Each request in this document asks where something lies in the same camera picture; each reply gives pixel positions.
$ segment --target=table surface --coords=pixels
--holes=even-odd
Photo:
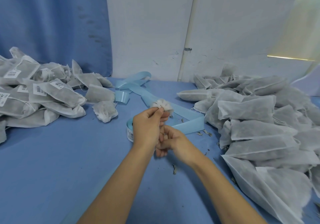
[[[176,95],[195,89],[192,83],[150,81],[147,87],[157,97],[188,109],[193,107]],[[319,98],[313,101],[320,105]],[[117,105],[119,115],[109,123],[99,121],[91,105],[84,108],[87,115],[82,118],[60,116],[48,126],[7,130],[8,139],[0,145],[0,223],[60,223],[120,164],[132,146],[126,138],[126,121],[147,107],[140,96],[131,93],[127,105]],[[231,179],[232,174],[220,156],[223,151],[217,146],[220,135],[209,125],[205,129],[212,137],[204,133],[187,137]],[[175,175],[173,165],[177,166]],[[267,222],[280,223],[242,195]],[[313,192],[304,209],[305,223],[320,221],[314,201],[320,202]],[[151,159],[127,223],[220,221],[198,177],[169,153],[165,158]]]

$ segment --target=person's left hand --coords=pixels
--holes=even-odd
[[[168,120],[170,113],[163,108],[152,107],[137,114],[133,118],[133,145],[150,146],[152,148],[158,143],[160,126]]]

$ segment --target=person's right hand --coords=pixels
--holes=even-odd
[[[189,166],[195,162],[199,153],[202,155],[181,131],[164,125],[160,128],[159,142],[155,146],[156,156],[166,156],[168,149],[173,150],[175,156]]]

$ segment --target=yellow glowing edge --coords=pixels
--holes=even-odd
[[[308,59],[300,59],[300,58],[290,58],[290,57],[282,57],[282,56],[269,56],[268,57],[277,57],[277,58],[283,58],[283,59],[294,59],[294,60],[308,60]]]

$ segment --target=pile of white bags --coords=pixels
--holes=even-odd
[[[91,104],[110,101],[97,108],[111,112],[112,117],[118,115],[114,92],[103,88],[113,87],[107,78],[82,73],[74,60],[70,68],[54,62],[39,64],[17,47],[12,47],[10,53],[12,59],[0,56],[0,143],[6,140],[7,127],[32,128],[48,125],[60,115],[85,116],[82,106],[87,99]],[[85,87],[89,88],[86,97],[74,91]]]
[[[222,157],[239,187],[285,224],[303,223],[312,187],[320,197],[320,110],[279,76],[194,75],[198,89],[182,91],[221,134]]]

